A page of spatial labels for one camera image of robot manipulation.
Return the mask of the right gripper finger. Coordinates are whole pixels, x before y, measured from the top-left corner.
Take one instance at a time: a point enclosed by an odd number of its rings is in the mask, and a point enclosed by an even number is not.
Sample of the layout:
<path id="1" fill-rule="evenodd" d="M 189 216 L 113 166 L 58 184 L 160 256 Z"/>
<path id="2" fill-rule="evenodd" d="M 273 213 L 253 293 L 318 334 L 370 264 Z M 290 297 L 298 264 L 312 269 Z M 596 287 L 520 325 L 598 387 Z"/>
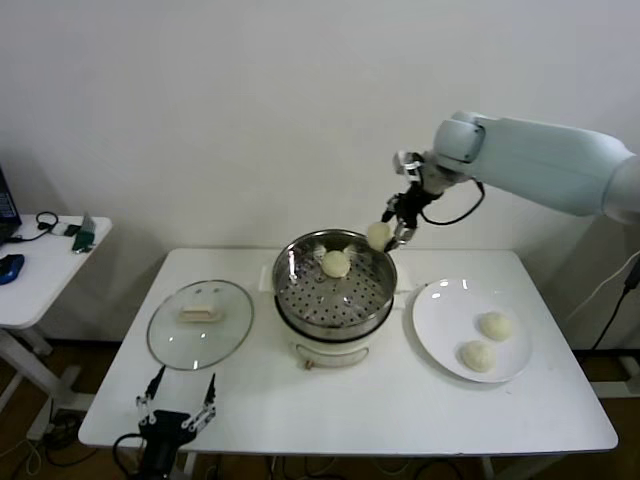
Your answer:
<path id="1" fill-rule="evenodd" d="M 404 222 L 398 222 L 396 226 L 391 229 L 391 236 L 386 242 L 384 249 L 395 250 L 406 245 L 412 240 L 415 232 L 415 228 L 410 228 Z"/>
<path id="2" fill-rule="evenodd" d="M 386 208 L 381 216 L 383 223 L 390 222 L 393 218 L 397 221 L 401 220 L 401 213 L 403 207 L 403 194 L 394 194 L 386 203 Z"/>

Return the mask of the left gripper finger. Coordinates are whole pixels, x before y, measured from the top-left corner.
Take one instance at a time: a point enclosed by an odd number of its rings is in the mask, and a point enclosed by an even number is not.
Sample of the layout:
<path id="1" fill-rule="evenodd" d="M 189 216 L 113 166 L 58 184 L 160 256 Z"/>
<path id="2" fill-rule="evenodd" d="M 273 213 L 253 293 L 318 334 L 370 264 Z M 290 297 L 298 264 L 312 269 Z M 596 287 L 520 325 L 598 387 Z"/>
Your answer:
<path id="1" fill-rule="evenodd" d="M 165 366 L 161 366 L 158 373 L 151 379 L 143 395 L 136 397 L 136 408 L 138 411 L 138 425 L 147 426 L 157 422 L 156 415 L 152 408 L 152 402 L 158 391 L 159 385 L 165 372 Z"/>
<path id="2" fill-rule="evenodd" d="M 202 408 L 187 420 L 183 421 L 181 428 L 187 431 L 201 431 L 216 416 L 216 374 L 213 374 L 207 388 Z"/>

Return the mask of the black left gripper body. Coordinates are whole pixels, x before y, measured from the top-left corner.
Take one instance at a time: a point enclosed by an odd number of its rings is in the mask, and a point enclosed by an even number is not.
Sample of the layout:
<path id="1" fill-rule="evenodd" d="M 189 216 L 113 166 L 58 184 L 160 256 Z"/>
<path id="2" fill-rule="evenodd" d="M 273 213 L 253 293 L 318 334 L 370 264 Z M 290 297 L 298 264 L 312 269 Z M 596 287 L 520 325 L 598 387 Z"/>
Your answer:
<path id="1" fill-rule="evenodd" d="M 137 473 L 138 479 L 167 479 L 174 467 L 178 450 L 196 438 L 196 432 L 189 427 L 188 413 L 155 410 L 155 422 L 140 427 L 140 434 L 146 442 Z"/>

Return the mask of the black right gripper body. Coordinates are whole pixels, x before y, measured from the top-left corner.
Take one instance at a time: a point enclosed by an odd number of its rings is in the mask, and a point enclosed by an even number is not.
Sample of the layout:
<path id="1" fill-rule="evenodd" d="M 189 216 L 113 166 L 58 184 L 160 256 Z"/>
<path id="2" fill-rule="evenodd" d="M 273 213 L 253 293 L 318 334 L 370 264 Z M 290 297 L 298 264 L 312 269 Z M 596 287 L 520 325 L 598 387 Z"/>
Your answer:
<path id="1" fill-rule="evenodd" d="M 409 189 L 398 195 L 396 202 L 396 218 L 408 229 L 418 227 L 418 217 L 423 209 L 438 200 L 442 194 L 432 194 L 424 190 L 418 182 L 411 182 Z"/>

